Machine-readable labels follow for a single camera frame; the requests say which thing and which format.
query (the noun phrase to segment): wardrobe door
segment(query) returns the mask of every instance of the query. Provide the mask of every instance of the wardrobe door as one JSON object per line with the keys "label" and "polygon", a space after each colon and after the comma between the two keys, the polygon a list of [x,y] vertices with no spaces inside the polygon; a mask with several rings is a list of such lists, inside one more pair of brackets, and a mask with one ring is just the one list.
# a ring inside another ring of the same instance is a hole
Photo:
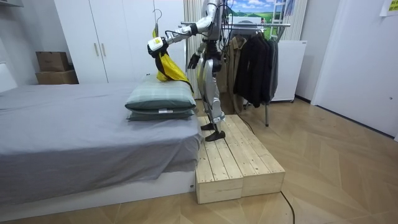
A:
{"label": "wardrobe door", "polygon": [[107,83],[88,0],[55,0],[79,83]]}
{"label": "wardrobe door", "polygon": [[90,0],[90,4],[108,81],[138,81],[132,66],[123,1]]}
{"label": "wardrobe door", "polygon": [[[127,29],[129,33],[134,72],[140,77],[146,74],[156,74],[155,59],[148,54],[147,44],[152,37],[155,28],[154,5],[148,0],[124,0],[124,13],[126,15]],[[169,24],[174,30],[178,24]]]}

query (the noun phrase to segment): parquet floor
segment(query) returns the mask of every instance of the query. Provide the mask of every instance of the parquet floor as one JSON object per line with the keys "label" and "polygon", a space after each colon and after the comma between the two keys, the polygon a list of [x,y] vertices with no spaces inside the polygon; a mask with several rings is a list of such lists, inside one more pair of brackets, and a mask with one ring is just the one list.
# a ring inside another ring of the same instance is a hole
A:
{"label": "parquet floor", "polygon": [[[285,168],[296,223],[398,223],[398,142],[300,100],[249,108],[241,117]],[[293,223],[281,194],[196,203],[195,194],[17,220],[14,224]]]}

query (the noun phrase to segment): brown coat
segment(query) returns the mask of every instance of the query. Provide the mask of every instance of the brown coat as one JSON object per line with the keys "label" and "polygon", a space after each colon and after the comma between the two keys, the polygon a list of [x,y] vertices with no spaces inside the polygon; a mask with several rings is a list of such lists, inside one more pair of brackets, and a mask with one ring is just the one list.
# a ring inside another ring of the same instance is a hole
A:
{"label": "brown coat", "polygon": [[226,62],[223,61],[221,71],[216,77],[220,93],[229,93],[236,113],[240,113],[243,109],[243,98],[238,95],[234,95],[233,90],[236,72],[238,71],[239,59],[241,58],[241,50],[245,43],[246,39],[243,37],[234,37],[229,42],[229,51],[226,56]]}

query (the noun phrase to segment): pillowcase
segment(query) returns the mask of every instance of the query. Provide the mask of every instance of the pillowcase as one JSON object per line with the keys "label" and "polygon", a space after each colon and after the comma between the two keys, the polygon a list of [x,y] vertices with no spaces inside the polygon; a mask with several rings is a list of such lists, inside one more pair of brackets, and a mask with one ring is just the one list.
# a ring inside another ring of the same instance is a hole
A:
{"label": "pillowcase", "polygon": [[196,107],[189,84],[183,81],[161,82],[156,75],[147,75],[132,91],[126,108],[135,112],[145,110],[187,110]]}
{"label": "pillowcase", "polygon": [[136,113],[136,112],[132,111],[130,116],[127,119],[130,121],[152,121],[152,120],[158,120],[158,119],[181,119],[181,118],[188,118],[194,114],[195,114],[195,112],[193,112],[193,110],[188,110],[183,113],[158,113],[158,114]]}

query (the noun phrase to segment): humanoid robot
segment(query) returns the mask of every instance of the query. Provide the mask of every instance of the humanoid robot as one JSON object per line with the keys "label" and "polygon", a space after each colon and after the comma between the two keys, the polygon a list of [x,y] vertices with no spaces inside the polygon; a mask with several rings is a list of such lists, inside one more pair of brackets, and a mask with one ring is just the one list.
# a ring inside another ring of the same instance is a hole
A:
{"label": "humanoid robot", "polygon": [[159,52],[166,51],[172,43],[203,34],[202,43],[192,55],[188,68],[198,67],[198,87],[205,112],[210,120],[210,123],[201,129],[215,130],[205,138],[208,142],[225,138],[225,133],[221,130],[221,122],[225,120],[225,115],[221,110],[220,93],[216,83],[217,73],[221,70],[221,54],[216,43],[223,38],[220,35],[223,16],[226,16],[223,14],[225,5],[226,0],[205,0],[202,18],[198,22],[175,31],[166,31],[166,37],[156,37],[148,41],[148,52],[155,57]]}

